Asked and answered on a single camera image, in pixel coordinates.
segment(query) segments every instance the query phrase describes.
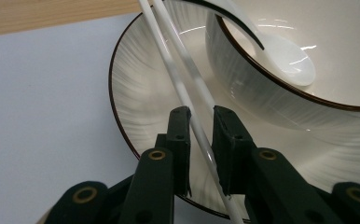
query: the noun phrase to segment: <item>white plate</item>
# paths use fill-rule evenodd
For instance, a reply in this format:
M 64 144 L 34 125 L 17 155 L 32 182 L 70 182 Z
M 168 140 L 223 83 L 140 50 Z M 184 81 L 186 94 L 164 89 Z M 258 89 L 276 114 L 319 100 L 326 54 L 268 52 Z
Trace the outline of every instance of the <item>white plate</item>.
M 310 184 L 320 189 L 330 191 L 335 183 L 343 181 L 360 183 L 360 148 L 330 145 L 308 133 L 273 126 L 235 105 L 217 82 L 207 59 L 206 10 L 185 3 L 174 4 L 176 6 L 169 6 L 169 11 L 215 102 L 237 113 L 258 147 L 281 151 Z M 193 90 L 195 87 L 184 67 L 180 69 L 202 125 L 211 137 L 213 118 Z M 110 66 L 109 86 L 118 126 L 131 150 L 140 155 L 154 146 L 158 133 L 166 133 L 170 111 L 181 105 L 143 15 L 130 24 L 118 41 Z M 217 215 L 225 215 L 227 211 L 192 134 L 191 144 L 193 197 L 188 201 Z M 243 218 L 247 219 L 244 197 L 235 195 L 234 198 Z

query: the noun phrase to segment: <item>wooden surface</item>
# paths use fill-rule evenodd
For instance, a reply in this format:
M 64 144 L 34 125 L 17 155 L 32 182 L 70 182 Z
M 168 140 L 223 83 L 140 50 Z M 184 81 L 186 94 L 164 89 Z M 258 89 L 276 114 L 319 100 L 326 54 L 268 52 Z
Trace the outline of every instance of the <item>wooden surface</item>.
M 137 0 L 0 0 L 0 35 L 139 11 Z

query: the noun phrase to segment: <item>chopstick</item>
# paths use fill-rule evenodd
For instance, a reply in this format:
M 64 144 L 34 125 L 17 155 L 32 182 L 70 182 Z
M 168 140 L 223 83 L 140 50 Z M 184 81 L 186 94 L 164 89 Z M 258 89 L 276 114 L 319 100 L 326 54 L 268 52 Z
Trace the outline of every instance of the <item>chopstick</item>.
M 227 208 L 229 218 L 233 223 L 241 224 L 243 223 L 243 220 L 241 215 L 239 214 L 235 202 L 231 200 L 230 196 L 226 196 L 223 193 L 223 190 L 221 189 L 219 183 L 219 177 L 216 171 L 214 153 L 212 151 L 212 148 L 210 147 L 210 143 L 207 139 L 206 133 L 204 132 L 201 126 L 199 117 L 195 112 L 194 105 L 192 104 L 191 99 L 187 93 L 186 86 L 183 83 L 182 79 L 180 78 L 180 74 L 178 72 L 177 66 L 175 64 L 175 61 L 173 60 L 172 54 L 169 52 L 169 48 L 166 45 L 165 39 L 162 35 L 162 32 L 160 31 L 154 13 L 150 5 L 148 4 L 147 0 L 139 0 L 139 4 L 141 9 L 143 10 L 145 19 L 147 20 L 148 27 L 152 35 L 154 36 L 154 40 L 159 49 L 159 54 L 162 57 L 162 60 L 164 61 L 165 67 L 169 73 L 169 76 L 176 90 L 176 93 L 180 98 L 182 105 L 188 106 L 189 110 L 191 111 L 191 115 L 192 115 L 190 120 L 191 128 L 195 134 L 195 137 L 197 138 L 198 144 L 200 145 L 201 153 L 209 167 L 209 171 L 213 177 L 213 180 L 215 181 L 215 185 L 218 189 L 221 199 L 223 200 L 223 203 Z M 170 39 L 173 41 L 175 48 L 179 51 L 179 54 L 187 67 L 187 71 L 190 72 L 194 80 L 196 80 L 199 94 L 202 96 L 202 99 L 204 99 L 205 103 L 211 108 L 213 114 L 214 113 L 213 107 L 215 105 L 215 101 L 213 100 L 212 95 L 210 94 L 206 85 L 204 84 L 204 81 L 201 78 L 201 74 L 198 71 L 197 66 L 193 62 L 192 58 L 187 52 L 187 49 L 184 47 L 180 37 L 178 36 L 178 33 L 174 28 L 169 13 L 166 10 L 166 7 L 163 5 L 163 3 L 160 0 L 154 0 L 154 7 L 157 13 L 159 14 L 164 26 L 166 26 L 167 31 L 170 34 Z

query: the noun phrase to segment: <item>white tabletop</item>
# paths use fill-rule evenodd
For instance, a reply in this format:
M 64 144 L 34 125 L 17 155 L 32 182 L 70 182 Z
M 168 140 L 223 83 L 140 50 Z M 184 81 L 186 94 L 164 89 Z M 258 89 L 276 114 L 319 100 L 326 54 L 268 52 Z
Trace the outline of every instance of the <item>white tabletop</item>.
M 36 223 L 73 185 L 133 174 L 108 70 L 134 17 L 0 35 L 0 224 Z M 229 223 L 181 200 L 174 222 Z

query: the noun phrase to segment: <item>spoon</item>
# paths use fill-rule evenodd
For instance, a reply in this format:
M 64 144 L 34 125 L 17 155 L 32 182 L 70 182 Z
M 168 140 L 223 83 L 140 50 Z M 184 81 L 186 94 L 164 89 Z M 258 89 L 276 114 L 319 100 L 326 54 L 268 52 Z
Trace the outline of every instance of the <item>spoon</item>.
M 247 15 L 231 0 L 186 0 L 208 7 L 250 35 L 257 44 L 258 57 L 268 62 L 271 72 L 285 82 L 296 86 L 309 86 L 316 78 L 311 58 L 295 43 L 278 35 L 261 33 Z

